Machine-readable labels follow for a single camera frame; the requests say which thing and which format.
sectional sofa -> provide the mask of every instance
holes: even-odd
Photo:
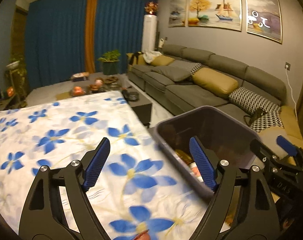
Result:
[[[175,60],[201,63],[202,67],[211,68],[237,80],[239,87],[247,88],[281,106],[280,118],[287,138],[303,148],[303,138],[294,111],[285,105],[286,86],[283,81],[259,68],[206,50],[165,44],[162,53]],[[153,72],[153,68],[154,66],[147,64],[143,56],[139,55],[133,65],[129,65],[128,77],[173,115],[207,105],[214,106],[246,124],[244,116],[247,113],[230,103],[228,98],[216,96],[191,81],[174,82],[162,74]]]

tv stand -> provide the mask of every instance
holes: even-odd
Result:
[[[10,106],[12,106],[15,102],[14,98],[16,98],[15,95],[8,99],[1,99],[0,100],[0,111],[9,109]]]

gray plastic bin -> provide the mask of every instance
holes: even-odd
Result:
[[[189,140],[197,135],[205,148],[213,150],[230,165],[249,169],[255,155],[250,142],[259,136],[249,127],[212,106],[201,106],[156,125],[154,138],[162,151],[203,199],[211,190],[191,175],[189,167],[176,155],[179,149],[189,153]]]

framed painting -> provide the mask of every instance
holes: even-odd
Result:
[[[188,26],[242,31],[242,0],[189,0]]]
[[[170,1],[169,27],[185,27],[187,0]]]
[[[279,0],[246,0],[248,33],[282,44],[282,16]]]

power cord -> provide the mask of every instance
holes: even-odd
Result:
[[[288,83],[288,85],[289,85],[289,87],[290,87],[290,95],[291,95],[291,98],[292,98],[292,100],[293,100],[293,102],[294,102],[294,104],[295,104],[295,116],[296,116],[296,121],[298,121],[297,109],[296,109],[297,106],[296,106],[296,102],[295,102],[294,97],[293,97],[293,89],[292,89],[292,87],[291,87],[291,85],[290,85],[290,80],[289,80],[288,74],[287,74],[287,72],[289,71],[288,68],[286,68],[285,71],[286,71],[287,83]]]

